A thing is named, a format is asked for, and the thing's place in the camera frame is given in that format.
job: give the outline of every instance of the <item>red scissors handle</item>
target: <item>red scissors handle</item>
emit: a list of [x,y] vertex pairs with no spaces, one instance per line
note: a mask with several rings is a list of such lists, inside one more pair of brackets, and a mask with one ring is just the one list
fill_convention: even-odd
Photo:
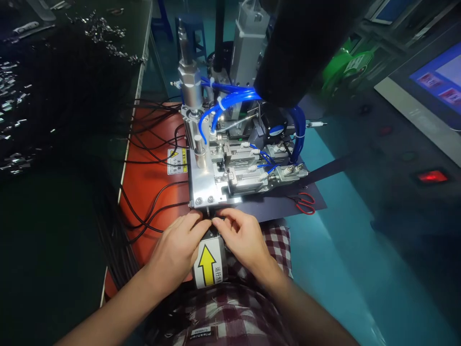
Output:
[[[306,208],[310,209],[311,211],[304,210],[303,208],[300,207],[300,205],[305,206]],[[296,207],[301,211],[301,213],[306,214],[306,215],[314,215],[315,214],[315,209],[313,206],[310,204],[304,204],[302,202],[296,203]]]
[[311,201],[308,201],[308,200],[305,200],[305,199],[301,198],[301,201],[303,201],[304,203],[308,203],[308,204],[314,204],[315,203],[314,197],[309,195],[307,192],[300,192],[298,195],[308,196],[310,198]]

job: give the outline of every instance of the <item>hand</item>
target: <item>hand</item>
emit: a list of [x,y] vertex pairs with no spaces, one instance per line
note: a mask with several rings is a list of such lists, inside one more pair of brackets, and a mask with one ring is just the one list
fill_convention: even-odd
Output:
[[197,259],[198,244],[211,226],[211,220],[200,220],[202,213],[197,210],[177,218],[163,232],[145,266],[148,279],[161,299],[178,288]]
[[264,272],[273,267],[276,261],[269,254],[258,220],[232,208],[220,210],[218,215],[225,216],[225,220],[214,218],[213,224],[221,233],[227,247],[239,262],[260,280]]

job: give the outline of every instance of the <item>green spool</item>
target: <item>green spool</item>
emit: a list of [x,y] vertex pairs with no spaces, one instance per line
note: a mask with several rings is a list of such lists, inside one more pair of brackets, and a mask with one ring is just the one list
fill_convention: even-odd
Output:
[[352,56],[346,49],[350,46],[351,42],[348,39],[322,72],[322,95],[326,98],[334,96],[337,88],[342,85],[347,88],[356,87],[373,59],[373,53],[370,51]]

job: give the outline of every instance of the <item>yellow arrow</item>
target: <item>yellow arrow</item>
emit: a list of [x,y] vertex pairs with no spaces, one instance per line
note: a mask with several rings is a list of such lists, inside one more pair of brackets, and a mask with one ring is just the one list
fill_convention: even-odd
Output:
[[198,264],[199,267],[202,267],[203,270],[203,279],[205,281],[205,286],[211,286],[215,283],[215,276],[213,275],[213,263],[216,263],[215,259],[210,253],[210,250],[206,247],[203,247],[202,256]]

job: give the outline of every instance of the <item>finger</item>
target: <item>finger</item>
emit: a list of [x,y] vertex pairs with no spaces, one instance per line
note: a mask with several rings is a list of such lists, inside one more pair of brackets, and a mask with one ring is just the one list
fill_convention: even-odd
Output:
[[211,220],[202,220],[190,232],[191,244],[197,246],[200,240],[211,226]]
[[231,228],[226,224],[226,222],[224,222],[220,218],[214,218],[213,224],[217,228],[221,236],[224,238],[224,241],[226,243],[232,241],[232,237],[235,235],[235,232],[231,230]]
[[230,227],[230,229],[237,233],[239,230],[240,230],[240,226],[238,225],[238,223],[236,221],[232,222],[232,226]]
[[166,235],[170,232],[170,230],[172,230],[174,227],[176,227],[176,225],[180,224],[182,219],[184,218],[184,215],[183,216],[180,216],[180,217],[177,217],[175,221],[173,221],[171,223],[170,226],[167,227],[167,229],[165,231],[163,231],[163,234]]
[[198,210],[191,210],[182,220],[181,224],[176,226],[177,228],[181,228],[181,230],[185,230],[189,232],[192,227],[197,223],[197,221],[202,219],[202,213]]
[[192,257],[191,257],[191,267],[194,266],[194,263],[197,260],[197,257],[198,257],[198,245],[195,248],[194,253],[192,254]]
[[233,220],[230,219],[230,218],[225,218],[225,219],[224,219],[224,223],[225,223],[226,226],[228,226],[229,228],[232,227],[232,222],[233,222]]
[[229,216],[231,219],[234,219],[239,224],[239,226],[243,224],[245,218],[248,216],[243,211],[234,208],[219,210],[217,214],[220,216]]

